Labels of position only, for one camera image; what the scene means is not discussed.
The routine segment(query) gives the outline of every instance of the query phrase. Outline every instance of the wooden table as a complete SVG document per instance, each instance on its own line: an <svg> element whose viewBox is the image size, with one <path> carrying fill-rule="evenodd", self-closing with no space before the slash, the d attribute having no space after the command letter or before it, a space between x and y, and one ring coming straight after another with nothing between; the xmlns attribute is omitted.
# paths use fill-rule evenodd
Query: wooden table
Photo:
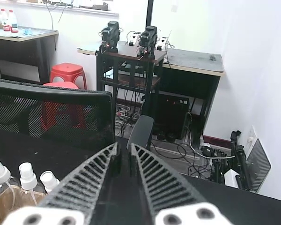
<svg viewBox="0 0 281 225"><path fill-rule="evenodd" d="M51 67L46 44L55 41L58 31L31 28L32 34L24 35L24 29L28 27L19 27L18 33L0 29L0 60L36 66L39 83L48 83Z"/></svg>
<svg viewBox="0 0 281 225"><path fill-rule="evenodd" d="M100 42L86 45L78 48L78 52L95 55L99 45ZM136 56L137 47L128 46L123 41L118 43L118 47L119 55L129 51L132 58ZM160 91L203 99L198 124L198 134L202 135L220 77L225 75L221 55L169 48L166 52L155 50L155 56L156 59L165 58Z"/></svg>

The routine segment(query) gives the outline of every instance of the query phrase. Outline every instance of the wall outlet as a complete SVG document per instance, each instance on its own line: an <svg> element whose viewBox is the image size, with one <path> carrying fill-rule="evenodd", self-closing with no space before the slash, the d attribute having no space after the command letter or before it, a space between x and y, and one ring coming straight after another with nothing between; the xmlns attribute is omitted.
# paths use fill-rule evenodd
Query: wall outlet
<svg viewBox="0 0 281 225"><path fill-rule="evenodd" d="M172 2L172 9L171 9L171 11L173 13L176 13L178 11L178 0L172 0L172 1L173 2Z"/></svg>
<svg viewBox="0 0 281 225"><path fill-rule="evenodd" d="M247 143L245 145L245 153L246 156L248 157L250 152L252 151L252 148L254 146L254 144L257 141L257 135L255 132L255 128L254 126L251 126L250 130L249 130L249 134L248 134L248 138L247 138Z"/></svg>

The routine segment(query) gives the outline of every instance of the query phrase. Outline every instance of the white bottle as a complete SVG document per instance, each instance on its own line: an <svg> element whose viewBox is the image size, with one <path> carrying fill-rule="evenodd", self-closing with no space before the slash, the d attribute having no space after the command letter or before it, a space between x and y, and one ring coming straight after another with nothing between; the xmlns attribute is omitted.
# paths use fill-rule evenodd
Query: white bottle
<svg viewBox="0 0 281 225"><path fill-rule="evenodd" d="M21 207L19 196L20 182L10 175L10 171L0 162L0 215L4 218L8 213Z"/></svg>
<svg viewBox="0 0 281 225"><path fill-rule="evenodd" d="M18 33L19 32L18 21L17 21L17 17L15 16L15 13L13 10L9 11L8 21L10 24L10 31L12 33Z"/></svg>
<svg viewBox="0 0 281 225"><path fill-rule="evenodd" d="M36 206L45 197L44 186L37 181L31 163L22 163L19 166L21 182L22 206Z"/></svg>
<svg viewBox="0 0 281 225"><path fill-rule="evenodd" d="M54 176L52 171L43 172L40 180L45 186L45 190L48 194L59 184L59 180Z"/></svg>
<svg viewBox="0 0 281 225"><path fill-rule="evenodd" d="M1 9L1 24L4 31L10 31L10 26L8 22L8 15L5 12L5 9Z"/></svg>

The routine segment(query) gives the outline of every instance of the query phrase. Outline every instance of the black mesh chair back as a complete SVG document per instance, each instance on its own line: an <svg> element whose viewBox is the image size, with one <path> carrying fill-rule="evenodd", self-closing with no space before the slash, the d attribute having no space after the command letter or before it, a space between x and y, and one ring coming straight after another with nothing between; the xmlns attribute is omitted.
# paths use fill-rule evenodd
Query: black mesh chair back
<svg viewBox="0 0 281 225"><path fill-rule="evenodd" d="M100 150L115 141L111 93L0 79L0 129Z"/></svg>

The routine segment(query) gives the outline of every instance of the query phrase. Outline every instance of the cardboard box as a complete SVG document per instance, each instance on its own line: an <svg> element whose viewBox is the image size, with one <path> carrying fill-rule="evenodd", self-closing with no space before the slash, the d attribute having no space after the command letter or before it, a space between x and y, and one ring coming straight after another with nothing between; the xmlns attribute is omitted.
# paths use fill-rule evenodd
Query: cardboard box
<svg viewBox="0 0 281 225"><path fill-rule="evenodd" d="M16 198L20 198L20 191L21 189L17 186L13 186L14 190L15 190L15 195ZM35 197L36 197L36 201L39 203L43 198L44 198L45 194L42 193L35 193ZM4 202L12 202L13 200L13 194L10 191L10 189L5 190L1 195L0 195L0 209L3 208L3 203ZM31 205L30 202L21 202L20 205L16 205L15 206L15 210L19 209L22 206L27 206L27 205ZM0 214L0 224L2 223L2 221L4 220L5 217L3 217L4 215Z"/></svg>
<svg viewBox="0 0 281 225"><path fill-rule="evenodd" d="M13 186L14 190L15 190L15 195L16 195L16 198L20 198L20 188L17 187L17 186ZM12 202L13 200L13 193L11 192L10 189L6 189L1 195L0 195L0 209L3 208L3 203L4 202ZM1 215L0 214L0 224L1 222L3 221L3 216L4 215Z"/></svg>

